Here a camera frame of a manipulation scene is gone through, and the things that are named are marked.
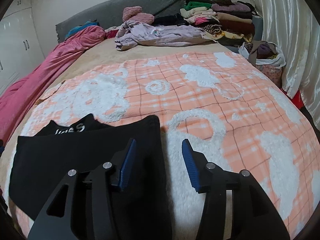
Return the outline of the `black sweatshirt orange cuffs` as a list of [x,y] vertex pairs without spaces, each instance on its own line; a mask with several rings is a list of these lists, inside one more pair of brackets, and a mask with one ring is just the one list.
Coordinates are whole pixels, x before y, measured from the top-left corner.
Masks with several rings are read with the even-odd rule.
[[159,118],[150,115],[113,127],[89,114],[79,125],[83,131],[67,132],[49,123],[33,137],[18,137],[9,184],[14,204],[36,219],[69,170],[77,170],[84,180],[91,170],[110,161],[130,139],[135,139],[137,155],[128,187],[111,193],[119,238],[171,239]]

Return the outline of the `bag of small clothes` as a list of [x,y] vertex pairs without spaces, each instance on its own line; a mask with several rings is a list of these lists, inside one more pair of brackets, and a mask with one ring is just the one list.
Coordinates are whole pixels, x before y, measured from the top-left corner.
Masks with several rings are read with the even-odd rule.
[[281,77],[286,60],[279,46],[267,41],[244,42],[238,52],[277,87],[281,87]]

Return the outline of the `stack of folded clothes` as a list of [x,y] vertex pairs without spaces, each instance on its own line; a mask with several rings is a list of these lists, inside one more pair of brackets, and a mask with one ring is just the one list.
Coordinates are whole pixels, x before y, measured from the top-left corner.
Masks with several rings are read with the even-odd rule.
[[180,14],[186,22],[230,48],[260,41],[263,19],[248,2],[233,0],[185,0]]

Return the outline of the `peach white plaid blanket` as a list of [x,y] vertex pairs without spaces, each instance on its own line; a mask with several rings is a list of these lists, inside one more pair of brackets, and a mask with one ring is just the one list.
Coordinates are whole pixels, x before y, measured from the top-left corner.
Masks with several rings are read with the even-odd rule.
[[184,139],[225,170],[252,172],[291,239],[319,203],[319,142],[310,122],[238,54],[188,52],[97,66],[46,91],[22,134],[89,113],[112,126],[158,116],[174,239],[196,237],[204,205],[183,162]]

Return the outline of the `pink velvet duvet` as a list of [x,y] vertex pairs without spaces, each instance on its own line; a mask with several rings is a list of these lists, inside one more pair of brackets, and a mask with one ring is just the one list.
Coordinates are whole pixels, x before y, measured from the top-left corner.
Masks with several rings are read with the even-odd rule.
[[1,96],[1,140],[6,144],[42,93],[85,51],[105,39],[105,31],[90,25],[58,44],[30,74]]

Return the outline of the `beige plush bed sheet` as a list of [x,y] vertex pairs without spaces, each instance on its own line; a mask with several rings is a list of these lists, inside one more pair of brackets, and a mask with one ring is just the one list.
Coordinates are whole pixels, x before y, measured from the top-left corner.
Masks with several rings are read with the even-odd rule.
[[[199,53],[212,53],[212,52],[229,52],[230,50],[219,43],[208,42],[188,47],[151,47],[151,46],[136,46],[135,48],[126,51],[117,51],[115,48],[114,40],[107,39],[100,44],[89,49],[83,53],[67,70],[65,70],[57,79],[46,89],[57,86],[65,80],[72,79],[78,75],[92,70],[98,65],[106,64],[112,65],[122,63],[127,60],[136,59],[149,59],[154,57],[161,57],[172,54],[199,52]],[[5,150],[1,156],[1,185],[4,185],[5,176],[9,168],[9,161],[12,155],[12,150],[15,147],[17,136],[20,135],[25,123],[30,118],[32,110],[43,101],[41,95],[35,104],[31,107],[23,120],[15,129],[10,140],[5,146]]]

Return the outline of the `white wardrobe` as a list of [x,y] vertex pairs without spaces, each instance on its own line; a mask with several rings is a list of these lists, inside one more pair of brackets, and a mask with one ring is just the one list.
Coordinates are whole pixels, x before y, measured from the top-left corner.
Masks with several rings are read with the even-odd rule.
[[14,0],[1,19],[0,93],[44,61],[34,27],[31,0]]

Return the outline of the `dark red garment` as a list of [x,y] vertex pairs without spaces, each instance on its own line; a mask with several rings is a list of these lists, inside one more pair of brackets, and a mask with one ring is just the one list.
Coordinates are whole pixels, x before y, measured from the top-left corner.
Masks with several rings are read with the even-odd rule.
[[118,29],[105,30],[105,38],[106,39],[115,38],[118,31],[119,31]]

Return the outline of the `lilac crumpled garment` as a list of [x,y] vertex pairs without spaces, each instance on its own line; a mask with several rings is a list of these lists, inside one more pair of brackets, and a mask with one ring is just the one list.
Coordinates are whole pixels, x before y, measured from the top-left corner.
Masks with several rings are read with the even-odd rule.
[[191,25],[154,27],[139,21],[123,23],[114,39],[116,50],[125,51],[141,46],[187,47],[215,40],[204,30]]

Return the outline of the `blue cloth on duvet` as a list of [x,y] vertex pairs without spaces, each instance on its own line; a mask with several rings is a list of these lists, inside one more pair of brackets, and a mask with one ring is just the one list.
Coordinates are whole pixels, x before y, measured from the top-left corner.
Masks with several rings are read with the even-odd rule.
[[71,36],[75,35],[76,33],[78,33],[79,31],[92,26],[92,25],[97,25],[99,26],[100,24],[97,21],[87,21],[82,25],[78,25],[76,27],[73,27],[66,35],[65,35],[65,39],[67,40],[68,38],[70,38]]

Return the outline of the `white satin curtain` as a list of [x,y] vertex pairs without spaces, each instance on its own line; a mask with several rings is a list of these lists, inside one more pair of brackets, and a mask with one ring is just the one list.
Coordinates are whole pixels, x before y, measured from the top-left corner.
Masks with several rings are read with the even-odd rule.
[[280,46],[286,59],[282,88],[300,93],[319,126],[319,23],[304,0],[251,0],[264,19],[263,39]]

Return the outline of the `grey padded headboard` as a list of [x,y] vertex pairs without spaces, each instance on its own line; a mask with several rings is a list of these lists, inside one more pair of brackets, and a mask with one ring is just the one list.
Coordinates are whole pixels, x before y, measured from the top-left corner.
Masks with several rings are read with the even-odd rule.
[[104,29],[119,26],[123,22],[125,7],[140,6],[143,12],[158,18],[177,14],[184,5],[184,0],[109,0],[83,10],[57,24],[55,26],[57,41],[63,42],[72,28],[89,20],[97,21]]

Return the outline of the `pink fluffy pillow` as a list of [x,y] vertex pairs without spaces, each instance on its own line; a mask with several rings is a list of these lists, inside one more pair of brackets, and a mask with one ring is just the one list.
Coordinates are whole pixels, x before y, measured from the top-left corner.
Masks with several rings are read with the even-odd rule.
[[155,20],[152,14],[143,12],[142,7],[125,7],[123,10],[123,23],[126,21],[138,21],[151,25]]

